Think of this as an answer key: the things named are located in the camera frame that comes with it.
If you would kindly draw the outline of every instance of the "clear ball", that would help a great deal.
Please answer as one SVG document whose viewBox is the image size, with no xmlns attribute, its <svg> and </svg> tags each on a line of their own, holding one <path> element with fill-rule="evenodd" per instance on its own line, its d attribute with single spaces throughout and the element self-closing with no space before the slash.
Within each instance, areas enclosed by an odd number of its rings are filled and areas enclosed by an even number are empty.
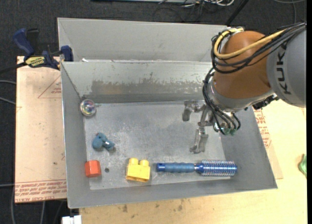
<svg viewBox="0 0 312 224">
<path fill-rule="evenodd" d="M 96 104 L 92 100 L 85 99 L 80 104 L 80 110 L 83 115 L 89 117 L 96 113 L 97 108 L 96 108 Z"/>
</svg>

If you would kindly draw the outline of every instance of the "blue clamp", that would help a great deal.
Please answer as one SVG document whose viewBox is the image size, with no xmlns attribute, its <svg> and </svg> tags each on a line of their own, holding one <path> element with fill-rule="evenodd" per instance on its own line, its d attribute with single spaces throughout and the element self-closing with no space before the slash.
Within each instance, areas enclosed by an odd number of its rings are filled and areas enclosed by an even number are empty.
<svg viewBox="0 0 312 224">
<path fill-rule="evenodd" d="M 24 63 L 32 68 L 48 67 L 59 70 L 59 62 L 53 58 L 48 51 L 43 51 L 41 55 L 34 55 L 35 51 L 26 37 L 26 29 L 20 29 L 13 35 L 14 43 L 26 52 Z M 65 61 L 73 61 L 72 49 L 68 46 L 62 46 L 58 54 L 64 55 Z"/>
</svg>

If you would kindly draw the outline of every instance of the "black carpet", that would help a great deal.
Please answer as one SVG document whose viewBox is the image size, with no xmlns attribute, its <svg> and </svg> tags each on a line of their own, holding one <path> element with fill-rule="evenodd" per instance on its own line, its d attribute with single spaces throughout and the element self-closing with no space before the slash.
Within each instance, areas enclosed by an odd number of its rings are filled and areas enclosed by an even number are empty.
<svg viewBox="0 0 312 224">
<path fill-rule="evenodd" d="M 90 18 L 110 20 L 183 22 L 198 24 L 225 24 L 242 0 L 228 7 L 207 5 L 202 11 L 191 11 L 177 4 L 153 2 L 90 1 L 90 0 L 0 0 L 0 70 L 15 65 L 15 57 L 24 55 L 12 42 L 14 32 L 20 28 L 38 28 L 39 49 L 58 49 L 57 18 Z M 243 26 L 267 34 L 285 25 L 306 20 L 307 1 L 249 0 L 232 21 L 232 26 Z M 0 80 L 16 81 L 16 72 L 0 74 Z M 0 97 L 15 101 L 16 88 L 0 83 Z M 0 101 L 0 184 L 14 182 L 15 160 L 15 107 Z M 0 187 L 0 223 L 12 223 L 12 187 Z M 46 203 L 43 223 L 53 222 L 59 215 L 68 215 L 66 203 Z M 16 223 L 38 224 L 42 203 L 14 206 Z"/>
</svg>

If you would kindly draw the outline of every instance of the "yellow lego block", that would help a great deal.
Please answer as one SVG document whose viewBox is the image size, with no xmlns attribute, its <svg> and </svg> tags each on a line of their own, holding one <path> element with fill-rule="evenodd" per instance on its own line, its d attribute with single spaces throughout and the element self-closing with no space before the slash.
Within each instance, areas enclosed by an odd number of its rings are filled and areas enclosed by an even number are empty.
<svg viewBox="0 0 312 224">
<path fill-rule="evenodd" d="M 150 179 L 150 170 L 148 160 L 141 160 L 139 163 L 137 158 L 130 158 L 126 179 L 145 183 Z"/>
</svg>

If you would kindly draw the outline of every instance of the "yellow cable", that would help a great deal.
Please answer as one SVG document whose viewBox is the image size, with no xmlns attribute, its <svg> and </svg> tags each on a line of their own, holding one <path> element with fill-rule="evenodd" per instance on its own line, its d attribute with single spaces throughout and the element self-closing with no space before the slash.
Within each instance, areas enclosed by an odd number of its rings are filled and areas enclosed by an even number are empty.
<svg viewBox="0 0 312 224">
<path fill-rule="evenodd" d="M 225 59 L 225 58 L 231 58 L 231 57 L 234 57 L 234 56 L 237 56 L 239 54 L 242 54 L 243 52 L 251 49 L 251 48 L 254 48 L 255 46 L 257 45 L 260 45 L 260 44 L 263 44 L 264 42 L 267 42 L 269 40 L 272 40 L 273 38 L 277 37 L 278 35 L 280 35 L 282 32 L 284 32 L 285 30 L 281 30 L 281 31 L 278 31 L 276 33 L 273 33 L 265 38 L 262 38 L 260 40 L 258 40 L 257 42 L 254 42 L 244 48 L 241 48 L 240 50 L 237 50 L 237 51 L 234 51 L 232 53 L 228 53 L 228 54 L 221 54 L 218 52 L 218 46 L 219 44 L 221 43 L 221 41 L 224 39 L 224 37 L 229 34 L 230 32 L 235 32 L 235 31 L 242 31 L 241 29 L 235 29 L 234 31 L 230 31 L 230 30 L 227 30 L 227 31 L 224 31 L 221 33 L 221 35 L 218 37 L 218 39 L 215 41 L 215 44 L 214 44 L 214 54 L 219 58 L 219 59 Z"/>
</svg>

